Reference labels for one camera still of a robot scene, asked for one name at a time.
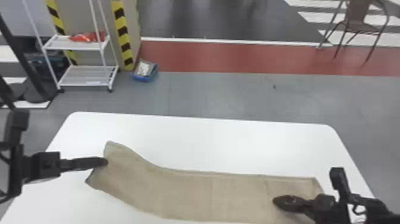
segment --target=black stand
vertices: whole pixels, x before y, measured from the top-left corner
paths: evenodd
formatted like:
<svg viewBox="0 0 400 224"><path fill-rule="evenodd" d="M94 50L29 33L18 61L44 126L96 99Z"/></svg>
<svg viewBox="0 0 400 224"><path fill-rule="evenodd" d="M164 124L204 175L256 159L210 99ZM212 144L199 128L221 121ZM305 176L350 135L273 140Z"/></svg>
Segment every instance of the black stand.
<svg viewBox="0 0 400 224"><path fill-rule="evenodd" d="M12 51L14 51L15 56L18 58L21 66L24 68L29 78L27 83L13 84L12 86L15 87L9 88L8 91L11 90L11 92L13 92L13 97L11 97L10 100L16 101L19 98L23 98L26 101L33 103L51 101L57 94L57 89L55 85L45 86L43 85L43 83L40 82L38 75L32 70L31 66L26 60L22 49L20 48L18 43L15 42L14 37L8 29L7 25L5 24L1 14L0 31L8 45L11 47Z"/></svg>

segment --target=shelf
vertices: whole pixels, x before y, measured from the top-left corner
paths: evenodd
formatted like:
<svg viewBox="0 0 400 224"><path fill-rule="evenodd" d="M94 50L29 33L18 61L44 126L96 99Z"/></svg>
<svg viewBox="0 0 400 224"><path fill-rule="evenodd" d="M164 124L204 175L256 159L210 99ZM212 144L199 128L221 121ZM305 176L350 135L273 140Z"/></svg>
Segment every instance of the shelf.
<svg viewBox="0 0 400 224"><path fill-rule="evenodd" d="M65 71L60 86L109 86L112 84L118 66L70 66Z"/></svg>
<svg viewBox="0 0 400 224"><path fill-rule="evenodd" d="M101 47L97 42L73 42L69 36L53 35L43 46L46 50L75 50L75 51L103 51L110 41L110 36L106 36L101 42Z"/></svg>

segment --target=beige cloth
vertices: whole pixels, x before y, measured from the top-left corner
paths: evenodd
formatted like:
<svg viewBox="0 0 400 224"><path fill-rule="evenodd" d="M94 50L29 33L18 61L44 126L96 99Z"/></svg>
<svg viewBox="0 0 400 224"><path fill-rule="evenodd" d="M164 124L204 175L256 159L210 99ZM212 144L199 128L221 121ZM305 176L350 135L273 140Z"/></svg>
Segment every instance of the beige cloth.
<svg viewBox="0 0 400 224"><path fill-rule="evenodd" d="M280 211L275 196L312 199L322 193L315 178L197 172L156 166L130 148L107 142L108 166L86 180L127 204L165 219L236 223L313 223Z"/></svg>

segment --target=hazard tape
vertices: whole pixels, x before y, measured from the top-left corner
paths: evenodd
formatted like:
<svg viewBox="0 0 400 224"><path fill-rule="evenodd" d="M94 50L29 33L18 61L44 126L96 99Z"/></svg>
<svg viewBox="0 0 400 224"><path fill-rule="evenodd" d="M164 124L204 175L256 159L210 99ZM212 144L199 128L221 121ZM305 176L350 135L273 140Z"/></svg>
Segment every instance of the hazard tape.
<svg viewBox="0 0 400 224"><path fill-rule="evenodd" d="M53 23L54 23L55 29L57 30L58 34L66 35L64 23L61 20L60 13L58 12L57 4L55 3L54 0L46 0L46 5L47 5L47 9L49 10L49 13L51 15L51 18L53 19ZM67 54L67 57L71 60L73 65L78 64L77 60L76 60L76 55L73 51L66 50L65 54Z"/></svg>
<svg viewBox="0 0 400 224"><path fill-rule="evenodd" d="M119 1L111 1L112 12L115 18L115 29L118 34L118 44L121 48L121 57L124 62L125 70L131 71L134 67L133 54L130 48L128 27L126 24L124 5Z"/></svg>

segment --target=chair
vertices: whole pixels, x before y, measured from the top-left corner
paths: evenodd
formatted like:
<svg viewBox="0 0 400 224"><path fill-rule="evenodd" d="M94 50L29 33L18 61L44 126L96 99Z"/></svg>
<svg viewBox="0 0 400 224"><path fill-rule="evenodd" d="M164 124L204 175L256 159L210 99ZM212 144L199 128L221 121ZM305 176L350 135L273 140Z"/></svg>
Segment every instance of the chair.
<svg viewBox="0 0 400 224"><path fill-rule="evenodd" d="M386 21L384 25L381 28L374 27L368 23L364 22L365 16L367 15L368 8L370 4L375 1L380 5L382 8L385 16L386 16ZM346 33L351 32L354 33L354 35L346 42L346 45L350 43L358 34L368 34L368 35L375 35L376 40L374 45L371 47L370 52L368 53L367 58L365 61L368 61L375 50L376 44L378 43L383 30L386 28L389 22L389 13L388 10L386 9L384 3L381 0L345 0L347 10L346 10L346 16L345 19L338 22L337 25L333 28L333 30L330 32L327 38L325 38L325 41L329 39L329 37L332 35L332 33L339 27L339 25L344 25L345 30L343 31L342 38L340 39L339 45L336 48L335 52L335 58L338 55L338 52L342 46L343 39L345 38Z"/></svg>

